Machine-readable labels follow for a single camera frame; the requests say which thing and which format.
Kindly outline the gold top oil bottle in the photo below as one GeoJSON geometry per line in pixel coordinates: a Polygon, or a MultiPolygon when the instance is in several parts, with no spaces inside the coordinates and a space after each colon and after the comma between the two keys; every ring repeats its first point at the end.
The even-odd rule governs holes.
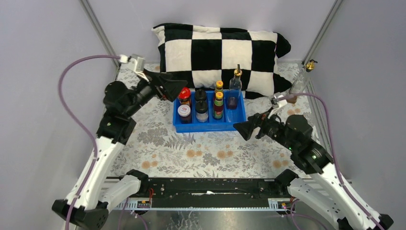
{"type": "Polygon", "coordinates": [[[289,94],[302,93],[310,82],[310,73],[314,68],[315,64],[318,63],[314,59],[309,60],[307,64],[302,64],[299,67],[299,73],[293,81],[292,87],[289,90],[289,94]]]}
{"type": "Polygon", "coordinates": [[[240,65],[237,64],[237,68],[234,70],[234,76],[229,82],[229,93],[227,97],[227,107],[230,110],[237,108],[238,100],[241,94],[242,81],[241,81],[242,70],[240,65]]]}

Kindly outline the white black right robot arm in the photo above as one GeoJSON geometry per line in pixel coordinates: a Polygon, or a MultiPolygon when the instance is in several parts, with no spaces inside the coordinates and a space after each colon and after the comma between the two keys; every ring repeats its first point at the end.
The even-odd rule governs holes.
{"type": "Polygon", "coordinates": [[[244,140],[259,128],[256,139],[268,136],[290,150],[294,164],[327,193],[315,191],[296,173],[285,170],[274,185],[278,196],[298,198],[337,230],[387,230],[393,225],[389,215],[375,211],[336,171],[332,156],[312,139],[313,128],[303,115],[291,115],[282,122],[278,115],[256,113],[233,127],[244,140]]]}

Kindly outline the yellow cap sauce bottle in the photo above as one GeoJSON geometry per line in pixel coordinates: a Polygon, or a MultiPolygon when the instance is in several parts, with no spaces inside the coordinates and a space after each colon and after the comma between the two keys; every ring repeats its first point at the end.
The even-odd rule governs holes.
{"type": "Polygon", "coordinates": [[[224,94],[222,92],[216,92],[214,95],[214,105],[213,105],[213,117],[214,119],[221,119],[223,117],[224,111],[224,94]]]}
{"type": "Polygon", "coordinates": [[[214,93],[215,93],[215,94],[218,93],[218,92],[224,93],[223,85],[224,85],[223,82],[222,82],[221,80],[218,80],[218,81],[215,83],[215,90],[214,90],[214,93]]]}

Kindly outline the white lid sauce jar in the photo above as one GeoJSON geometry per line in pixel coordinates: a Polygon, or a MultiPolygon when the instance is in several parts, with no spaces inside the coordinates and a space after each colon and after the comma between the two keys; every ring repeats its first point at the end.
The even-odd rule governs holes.
{"type": "Polygon", "coordinates": [[[181,124],[190,124],[192,122],[192,110],[187,104],[182,104],[177,109],[181,124]]]}

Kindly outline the black cap shaker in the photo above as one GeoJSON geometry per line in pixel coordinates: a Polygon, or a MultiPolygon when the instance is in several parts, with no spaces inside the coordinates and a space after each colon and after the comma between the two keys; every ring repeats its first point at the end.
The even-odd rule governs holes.
{"type": "Polygon", "coordinates": [[[203,89],[197,89],[194,93],[194,100],[196,102],[199,101],[207,101],[207,93],[203,89]]]}
{"type": "Polygon", "coordinates": [[[208,104],[206,101],[197,101],[195,104],[196,119],[204,123],[208,120],[208,104]]]}

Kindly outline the blue plastic divided bin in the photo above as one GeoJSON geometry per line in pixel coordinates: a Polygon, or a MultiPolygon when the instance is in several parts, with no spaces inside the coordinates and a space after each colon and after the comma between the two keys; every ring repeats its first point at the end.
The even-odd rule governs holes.
{"type": "Polygon", "coordinates": [[[205,122],[199,122],[196,118],[196,111],[192,110],[192,121],[188,124],[183,124],[178,114],[178,107],[180,101],[177,98],[173,102],[173,120],[172,123],[175,126],[177,133],[189,133],[189,132],[214,132],[214,131],[234,131],[233,124],[246,121],[246,113],[244,106],[244,98],[241,95],[239,97],[237,108],[230,110],[225,103],[223,110],[223,117],[221,119],[215,119],[213,117],[213,103],[214,103],[214,91],[206,91],[208,102],[208,119],[205,122]]]}

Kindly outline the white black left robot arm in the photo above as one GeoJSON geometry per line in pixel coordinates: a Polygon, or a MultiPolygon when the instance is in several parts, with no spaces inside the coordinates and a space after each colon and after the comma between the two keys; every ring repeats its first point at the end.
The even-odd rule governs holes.
{"type": "Polygon", "coordinates": [[[52,205],[52,210],[66,222],[66,228],[74,224],[86,230],[99,230],[122,201],[148,192],[148,176],[137,170],[129,171],[106,192],[101,188],[135,128],[132,116],[154,97],[175,101],[187,81],[175,80],[169,73],[148,70],[138,72],[137,76],[139,82],[135,87],[128,88],[116,80],[105,88],[106,110],[96,135],[91,136],[93,150],[89,160],[71,192],[52,205]]]}

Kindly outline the red lid sauce jar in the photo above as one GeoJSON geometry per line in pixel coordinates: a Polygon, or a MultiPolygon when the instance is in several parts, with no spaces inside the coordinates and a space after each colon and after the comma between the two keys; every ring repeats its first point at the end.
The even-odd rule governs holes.
{"type": "Polygon", "coordinates": [[[191,99],[191,91],[189,88],[184,87],[179,96],[178,100],[180,102],[180,105],[187,105],[189,107],[192,107],[192,99],[191,99]]]}

